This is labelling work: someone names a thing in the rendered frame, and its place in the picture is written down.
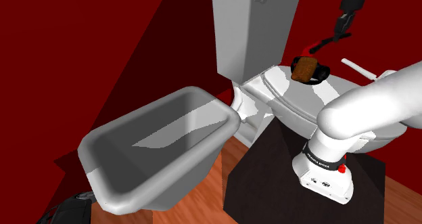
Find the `red and black tool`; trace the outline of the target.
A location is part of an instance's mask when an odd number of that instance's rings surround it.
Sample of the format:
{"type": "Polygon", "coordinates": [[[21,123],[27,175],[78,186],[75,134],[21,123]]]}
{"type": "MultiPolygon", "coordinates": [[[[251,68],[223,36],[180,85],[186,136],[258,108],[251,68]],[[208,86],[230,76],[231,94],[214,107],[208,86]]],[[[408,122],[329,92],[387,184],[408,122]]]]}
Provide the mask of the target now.
{"type": "MultiPolygon", "coordinates": [[[[347,37],[350,37],[352,34],[347,32],[345,34],[342,34],[338,37],[338,40],[335,42],[338,42],[340,39],[345,39],[347,37]]],[[[312,44],[311,46],[306,47],[303,51],[302,51],[302,55],[304,56],[311,56],[313,54],[315,54],[318,50],[320,50],[322,47],[326,46],[328,43],[331,43],[334,41],[335,37],[329,37],[327,39],[323,39],[318,43],[312,44]]]]}

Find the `white bar fixture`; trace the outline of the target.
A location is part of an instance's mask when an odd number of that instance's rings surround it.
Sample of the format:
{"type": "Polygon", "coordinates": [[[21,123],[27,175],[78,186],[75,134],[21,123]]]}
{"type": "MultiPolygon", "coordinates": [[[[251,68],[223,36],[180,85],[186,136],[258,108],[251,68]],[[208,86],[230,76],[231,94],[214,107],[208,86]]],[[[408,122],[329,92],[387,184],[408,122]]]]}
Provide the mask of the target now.
{"type": "Polygon", "coordinates": [[[395,70],[385,70],[381,75],[377,76],[376,74],[369,72],[368,70],[362,68],[358,64],[355,64],[354,62],[346,58],[342,58],[341,63],[351,67],[353,70],[357,71],[358,73],[360,73],[361,75],[363,75],[364,77],[366,77],[367,79],[371,81],[377,81],[379,79],[382,79],[396,72],[395,70]]]}

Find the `brown rectangular block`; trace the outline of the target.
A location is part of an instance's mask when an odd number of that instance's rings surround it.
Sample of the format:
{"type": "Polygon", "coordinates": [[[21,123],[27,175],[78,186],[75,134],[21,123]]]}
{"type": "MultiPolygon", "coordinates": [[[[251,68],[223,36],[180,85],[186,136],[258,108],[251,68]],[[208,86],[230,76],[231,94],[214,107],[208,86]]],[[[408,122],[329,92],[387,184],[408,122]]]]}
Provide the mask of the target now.
{"type": "Polygon", "coordinates": [[[301,83],[310,82],[316,68],[317,59],[308,56],[298,56],[291,64],[291,79],[301,83]]]}

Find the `white toilet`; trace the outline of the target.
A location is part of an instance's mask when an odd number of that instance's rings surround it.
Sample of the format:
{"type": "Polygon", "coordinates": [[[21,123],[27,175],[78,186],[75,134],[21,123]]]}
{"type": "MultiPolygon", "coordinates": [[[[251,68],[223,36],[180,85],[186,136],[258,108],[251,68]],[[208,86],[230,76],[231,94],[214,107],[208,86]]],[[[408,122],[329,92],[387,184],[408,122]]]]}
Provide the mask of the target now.
{"type": "Polygon", "coordinates": [[[318,85],[291,79],[291,63],[282,57],[299,0],[212,0],[216,65],[233,84],[232,108],[241,117],[235,136],[247,146],[274,118],[301,137],[310,138],[325,103],[353,82],[331,74],[318,85]]]}

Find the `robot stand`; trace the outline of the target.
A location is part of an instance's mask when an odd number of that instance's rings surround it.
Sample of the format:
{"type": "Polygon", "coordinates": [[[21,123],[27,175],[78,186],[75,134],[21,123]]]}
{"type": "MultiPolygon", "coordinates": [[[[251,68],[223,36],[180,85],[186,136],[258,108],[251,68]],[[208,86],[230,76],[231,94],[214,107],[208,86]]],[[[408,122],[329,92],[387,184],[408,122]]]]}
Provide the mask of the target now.
{"type": "Polygon", "coordinates": [[[305,143],[273,119],[229,173],[224,211],[238,224],[384,224],[385,164],[348,154],[354,193],[339,204],[300,185],[291,162],[305,143]]]}

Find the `grey bathtub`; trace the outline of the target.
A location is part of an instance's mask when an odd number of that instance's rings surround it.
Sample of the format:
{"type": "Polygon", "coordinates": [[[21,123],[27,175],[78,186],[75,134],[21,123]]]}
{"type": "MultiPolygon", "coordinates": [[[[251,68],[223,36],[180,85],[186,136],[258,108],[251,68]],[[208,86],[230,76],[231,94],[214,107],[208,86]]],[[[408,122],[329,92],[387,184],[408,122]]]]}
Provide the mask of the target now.
{"type": "Polygon", "coordinates": [[[78,157],[104,211],[164,211],[206,178],[240,123],[213,95],[184,87],[93,129],[78,157]]]}

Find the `black bag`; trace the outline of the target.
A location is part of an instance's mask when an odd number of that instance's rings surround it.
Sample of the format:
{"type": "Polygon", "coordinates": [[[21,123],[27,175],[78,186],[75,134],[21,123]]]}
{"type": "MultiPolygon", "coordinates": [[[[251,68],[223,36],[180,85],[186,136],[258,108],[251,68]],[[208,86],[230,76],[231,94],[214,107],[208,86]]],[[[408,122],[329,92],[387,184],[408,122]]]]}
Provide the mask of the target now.
{"type": "Polygon", "coordinates": [[[36,224],[91,224],[92,191],[73,195],[48,210],[36,224]]]}

